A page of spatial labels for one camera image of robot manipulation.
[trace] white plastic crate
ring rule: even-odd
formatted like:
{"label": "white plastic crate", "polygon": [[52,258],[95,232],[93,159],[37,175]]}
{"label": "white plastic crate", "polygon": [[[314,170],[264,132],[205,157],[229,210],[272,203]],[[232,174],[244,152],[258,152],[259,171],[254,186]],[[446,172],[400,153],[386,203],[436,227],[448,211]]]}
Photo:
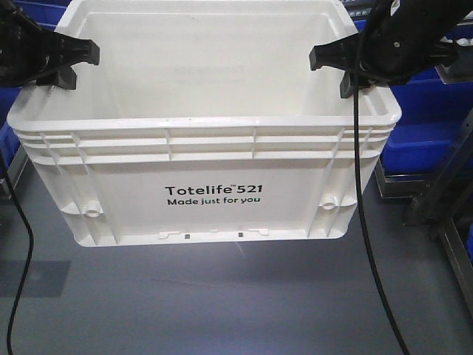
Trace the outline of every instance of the white plastic crate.
{"label": "white plastic crate", "polygon": [[[308,60],[355,32],[340,3],[73,0],[58,31],[101,65],[23,88],[8,120],[82,246],[344,235],[353,101]],[[388,88],[360,105],[365,185],[401,111]]]}

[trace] gray floor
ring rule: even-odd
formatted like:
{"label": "gray floor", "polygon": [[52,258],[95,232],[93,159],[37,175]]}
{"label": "gray floor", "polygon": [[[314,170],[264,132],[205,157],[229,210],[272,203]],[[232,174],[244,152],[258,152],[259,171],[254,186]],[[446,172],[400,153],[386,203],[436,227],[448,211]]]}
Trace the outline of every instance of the gray floor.
{"label": "gray floor", "polygon": [[[30,165],[18,192],[36,233],[34,259],[63,263],[35,263],[14,328],[17,355],[401,353],[356,218],[339,240],[87,249]],[[425,227],[403,227],[403,203],[382,201],[374,181],[365,198],[412,355],[473,354],[473,322],[440,244]],[[18,265],[27,234],[10,203],[0,203],[0,223],[0,266]],[[12,269],[0,271],[14,280],[20,269]],[[31,292],[41,283],[43,296]],[[12,301],[0,297],[2,338]]]}

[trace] blue bin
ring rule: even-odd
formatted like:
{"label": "blue bin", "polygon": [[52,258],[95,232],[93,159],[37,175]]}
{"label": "blue bin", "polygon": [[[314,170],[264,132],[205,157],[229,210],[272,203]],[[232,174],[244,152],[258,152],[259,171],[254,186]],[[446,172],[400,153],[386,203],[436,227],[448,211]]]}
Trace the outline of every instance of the blue bin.
{"label": "blue bin", "polygon": [[70,1],[15,1],[16,5],[47,30],[54,30]]}
{"label": "blue bin", "polygon": [[12,127],[10,127],[7,122],[5,122],[3,127],[0,129],[0,150],[7,166],[10,166],[19,147],[20,142],[13,132]]}
{"label": "blue bin", "polygon": [[470,226],[470,232],[466,240],[466,251],[470,256],[470,260],[473,262],[473,224]]}
{"label": "blue bin", "polygon": [[0,150],[7,166],[10,166],[20,146],[13,129],[6,122],[8,111],[19,91],[19,88],[0,88]]}
{"label": "blue bin", "polygon": [[[387,175],[431,172],[447,153],[461,121],[397,126],[387,140],[381,161]],[[467,164],[473,168],[473,160]]]}

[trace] cable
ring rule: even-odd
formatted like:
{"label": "cable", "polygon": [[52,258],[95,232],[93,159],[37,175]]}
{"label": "cable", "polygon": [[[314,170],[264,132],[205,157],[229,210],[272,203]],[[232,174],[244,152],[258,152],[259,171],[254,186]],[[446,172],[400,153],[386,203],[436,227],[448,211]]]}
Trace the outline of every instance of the cable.
{"label": "cable", "polygon": [[15,189],[13,188],[13,184],[10,180],[10,177],[8,176],[7,164],[5,163],[3,159],[1,150],[0,150],[0,168],[1,168],[0,171],[3,170],[3,173],[4,173],[3,175],[7,183],[8,191],[11,195],[12,201],[15,204],[15,207],[18,213],[21,216],[21,219],[23,220],[25,227],[28,230],[28,236],[30,239],[30,243],[28,246],[27,259],[26,259],[26,262],[24,263],[23,274],[21,275],[20,283],[18,285],[18,290],[16,291],[16,295],[15,295],[15,301],[13,302],[12,313],[10,315],[10,321],[8,322],[7,350],[8,350],[8,355],[13,355],[13,350],[12,350],[13,323],[15,321],[16,309],[18,308],[18,303],[20,302],[20,297],[23,291],[24,283],[27,279],[28,270],[30,269],[31,259],[33,258],[33,248],[35,245],[35,237],[33,234],[33,230],[31,229],[30,223],[28,222],[27,216],[24,214],[23,209],[21,208],[20,202],[18,201],[18,198],[16,197]]}
{"label": "cable", "polygon": [[353,131],[354,131],[354,149],[355,149],[355,184],[356,184],[356,198],[358,200],[358,215],[360,217],[361,223],[361,232],[363,234],[364,246],[367,250],[368,260],[370,262],[370,268],[372,276],[375,279],[376,289],[378,290],[379,297],[383,303],[384,311],[389,319],[392,331],[396,336],[399,346],[404,355],[410,355],[407,345],[404,342],[401,331],[399,330],[398,324],[395,321],[394,314],[392,314],[391,307],[387,300],[386,294],[384,293],[383,284],[381,283],[381,278],[379,277],[378,267],[376,266],[375,258],[373,257],[370,235],[368,234],[368,226],[366,217],[364,215],[364,205],[363,205],[363,192],[361,191],[361,168],[360,168],[360,137],[359,137],[359,76],[358,68],[360,68],[361,63],[361,48],[364,41],[364,31],[361,32],[358,47],[356,50],[356,60],[355,60],[355,72],[353,75],[353,87],[355,92],[353,93]]}

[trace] crate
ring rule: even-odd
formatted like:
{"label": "crate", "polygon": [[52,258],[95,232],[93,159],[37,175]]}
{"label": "crate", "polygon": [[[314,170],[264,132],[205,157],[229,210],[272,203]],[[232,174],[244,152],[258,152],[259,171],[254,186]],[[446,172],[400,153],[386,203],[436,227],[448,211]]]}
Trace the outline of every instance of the crate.
{"label": "crate", "polygon": [[[347,231],[353,100],[308,62],[356,31],[338,1],[74,0],[57,31],[101,65],[23,88],[8,121],[82,246]],[[386,87],[360,105],[365,186],[401,111]]]}

